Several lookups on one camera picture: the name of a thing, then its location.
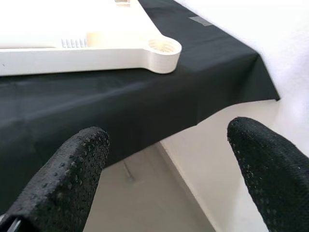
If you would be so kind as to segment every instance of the black cloth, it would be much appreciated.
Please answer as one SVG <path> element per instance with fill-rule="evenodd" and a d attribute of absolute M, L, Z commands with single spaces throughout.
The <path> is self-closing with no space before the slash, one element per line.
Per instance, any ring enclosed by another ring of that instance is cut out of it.
<path fill-rule="evenodd" d="M 111 165 L 217 111 L 279 99 L 260 56 L 172 0 L 140 0 L 183 46 L 170 74 L 112 70 L 0 77 L 0 213 L 69 137 L 98 126 Z"/>

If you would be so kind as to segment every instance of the white floor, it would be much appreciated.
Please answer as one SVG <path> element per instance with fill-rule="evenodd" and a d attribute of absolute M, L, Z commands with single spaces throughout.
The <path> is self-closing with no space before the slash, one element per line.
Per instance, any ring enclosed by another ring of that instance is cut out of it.
<path fill-rule="evenodd" d="M 267 232 L 226 140 L 226 127 L 236 116 L 252 117 L 309 155 L 309 3 L 177 1 L 257 50 L 282 99 L 228 107 L 162 145 L 217 232 Z"/>
<path fill-rule="evenodd" d="M 155 146 L 125 162 L 103 170 L 84 232 L 214 232 Z"/>

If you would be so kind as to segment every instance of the gray tape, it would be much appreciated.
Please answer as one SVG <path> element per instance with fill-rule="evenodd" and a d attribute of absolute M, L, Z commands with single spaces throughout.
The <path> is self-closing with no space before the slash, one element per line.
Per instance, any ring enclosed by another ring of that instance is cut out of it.
<path fill-rule="evenodd" d="M 207 20 L 201 18 L 200 16 L 190 17 L 190 19 L 192 19 L 192 20 L 202 24 L 205 27 L 212 25 L 210 22 L 208 22 Z"/>

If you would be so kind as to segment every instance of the black fabric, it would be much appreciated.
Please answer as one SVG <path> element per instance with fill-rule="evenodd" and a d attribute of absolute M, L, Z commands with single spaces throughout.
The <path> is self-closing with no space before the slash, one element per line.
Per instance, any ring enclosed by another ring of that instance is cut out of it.
<path fill-rule="evenodd" d="M 309 231 L 309 159 L 294 144 L 245 117 L 227 129 L 241 173 L 271 232 Z"/>
<path fill-rule="evenodd" d="M 68 139 L 6 212 L 0 231 L 19 218 L 23 231 L 82 232 L 108 149 L 108 135 L 100 128 L 81 130 Z"/>
<path fill-rule="evenodd" d="M 172 0 L 141 0 L 182 46 L 177 69 L 54 73 L 0 78 L 0 214 L 70 136 L 98 126 L 111 165 L 240 102 L 279 99 L 259 55 Z"/>

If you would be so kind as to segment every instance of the baseboard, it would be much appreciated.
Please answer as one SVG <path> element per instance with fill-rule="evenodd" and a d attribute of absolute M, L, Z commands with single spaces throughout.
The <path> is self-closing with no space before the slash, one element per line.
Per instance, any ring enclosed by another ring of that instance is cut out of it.
<path fill-rule="evenodd" d="M 158 150 L 159 154 L 162 156 L 163 160 L 166 162 L 167 166 L 172 172 L 172 175 L 174 176 L 175 180 L 177 181 L 177 183 L 180 185 L 185 195 L 187 196 L 188 201 L 192 205 L 193 211 L 195 213 L 195 217 L 198 219 L 198 221 L 201 223 L 201 225 L 204 228 L 212 228 L 212 230 L 209 232 L 215 232 L 215 229 L 213 228 L 212 224 L 209 222 L 205 213 L 203 212 L 200 205 L 198 204 L 196 198 L 192 194 L 191 190 L 185 183 L 180 173 L 178 172 L 177 168 L 175 167 L 173 161 L 170 159 L 168 153 L 166 152 L 162 144 L 160 142 L 156 143 L 154 147 Z"/>

